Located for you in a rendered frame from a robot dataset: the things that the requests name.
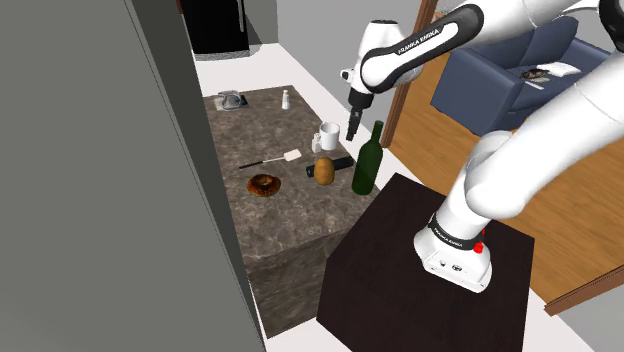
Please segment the black refrigerator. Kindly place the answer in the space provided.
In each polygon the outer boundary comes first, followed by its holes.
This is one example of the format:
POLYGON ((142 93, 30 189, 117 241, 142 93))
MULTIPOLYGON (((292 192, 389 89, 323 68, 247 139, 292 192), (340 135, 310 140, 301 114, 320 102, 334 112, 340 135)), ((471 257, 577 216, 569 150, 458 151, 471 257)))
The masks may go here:
POLYGON ((243 0, 179 0, 195 54, 249 50, 243 0))

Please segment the white mug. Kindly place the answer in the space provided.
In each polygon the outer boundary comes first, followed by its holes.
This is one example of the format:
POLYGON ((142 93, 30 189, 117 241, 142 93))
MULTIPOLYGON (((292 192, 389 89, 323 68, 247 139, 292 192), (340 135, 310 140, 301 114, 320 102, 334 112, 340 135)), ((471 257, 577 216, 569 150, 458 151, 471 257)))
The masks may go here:
POLYGON ((340 126, 334 122, 323 122, 319 127, 320 145, 323 150, 331 151, 337 148, 340 135, 340 126))

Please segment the brown bagel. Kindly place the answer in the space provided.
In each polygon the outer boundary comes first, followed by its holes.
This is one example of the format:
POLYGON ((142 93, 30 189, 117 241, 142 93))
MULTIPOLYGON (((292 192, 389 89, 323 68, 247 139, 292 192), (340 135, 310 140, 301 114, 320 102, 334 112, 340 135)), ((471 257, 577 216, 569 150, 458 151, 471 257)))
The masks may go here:
POLYGON ((281 179, 268 174, 257 174, 247 182, 247 191, 259 197, 271 197, 280 190, 280 187, 281 179))

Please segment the blue sofa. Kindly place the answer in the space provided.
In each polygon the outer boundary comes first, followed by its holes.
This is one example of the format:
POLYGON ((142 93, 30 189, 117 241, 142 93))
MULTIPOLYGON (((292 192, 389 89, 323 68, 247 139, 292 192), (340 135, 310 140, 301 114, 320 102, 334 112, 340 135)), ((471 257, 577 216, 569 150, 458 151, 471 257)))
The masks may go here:
POLYGON ((520 36, 450 53, 431 105, 473 134, 513 130, 606 60, 609 53, 576 37, 578 20, 563 16, 520 36), (562 62, 576 74, 528 84, 522 74, 562 62))

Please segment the brown marble counter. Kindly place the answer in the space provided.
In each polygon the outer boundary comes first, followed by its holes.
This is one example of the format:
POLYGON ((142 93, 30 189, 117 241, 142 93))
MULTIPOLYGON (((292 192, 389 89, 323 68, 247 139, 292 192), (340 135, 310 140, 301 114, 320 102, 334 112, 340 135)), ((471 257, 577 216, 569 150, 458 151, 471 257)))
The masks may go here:
POLYGON ((285 89, 288 110, 281 108, 281 87, 245 92, 248 106, 238 110, 218 111, 217 95, 204 100, 243 263, 269 337, 316 316, 326 260, 376 196, 352 191, 351 167, 337 171, 327 186, 307 176, 318 157, 311 140, 322 121, 294 87, 285 89), (240 169, 293 149, 302 156, 240 169), (280 190, 271 197, 250 194, 247 182, 257 174, 280 178, 280 190))

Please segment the brown potato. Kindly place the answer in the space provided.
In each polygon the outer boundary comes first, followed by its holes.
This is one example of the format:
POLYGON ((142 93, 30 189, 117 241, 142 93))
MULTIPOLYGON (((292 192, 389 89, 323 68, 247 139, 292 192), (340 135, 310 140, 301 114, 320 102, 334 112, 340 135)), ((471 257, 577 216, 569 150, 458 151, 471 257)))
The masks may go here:
POLYGON ((314 179, 319 185, 330 185, 334 182, 335 168, 328 157, 318 158, 314 165, 314 179))

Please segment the green glass bottle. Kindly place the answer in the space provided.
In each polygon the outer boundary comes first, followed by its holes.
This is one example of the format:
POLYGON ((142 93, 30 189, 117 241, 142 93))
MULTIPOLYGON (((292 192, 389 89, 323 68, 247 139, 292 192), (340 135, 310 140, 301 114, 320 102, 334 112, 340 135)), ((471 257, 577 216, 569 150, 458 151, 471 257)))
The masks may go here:
POLYGON ((384 122, 377 120, 370 139, 359 150, 352 180, 352 190, 358 195, 368 195, 374 188, 383 158, 383 148, 380 144, 383 127, 384 122))

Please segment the dark brown robot stand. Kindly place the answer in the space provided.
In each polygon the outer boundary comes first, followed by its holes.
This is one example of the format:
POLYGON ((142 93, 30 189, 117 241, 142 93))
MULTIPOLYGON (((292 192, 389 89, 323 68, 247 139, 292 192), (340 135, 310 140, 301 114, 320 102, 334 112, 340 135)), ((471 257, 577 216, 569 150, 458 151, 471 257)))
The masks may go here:
POLYGON ((352 352, 522 352, 533 238, 489 223, 492 279, 465 290, 426 272, 413 247, 443 200, 394 174, 329 256, 317 320, 352 352))

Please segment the black cylinder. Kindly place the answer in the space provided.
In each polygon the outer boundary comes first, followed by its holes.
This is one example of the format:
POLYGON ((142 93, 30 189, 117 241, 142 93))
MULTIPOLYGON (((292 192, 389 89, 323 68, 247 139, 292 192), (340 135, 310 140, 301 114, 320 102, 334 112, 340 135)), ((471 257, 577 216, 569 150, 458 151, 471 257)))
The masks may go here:
MULTIPOLYGON (((333 167, 335 171, 346 169, 352 167, 355 164, 355 160, 351 156, 346 156, 338 159, 332 160, 333 167)), ((314 176, 314 165, 309 165, 306 167, 306 174, 308 177, 314 176)))

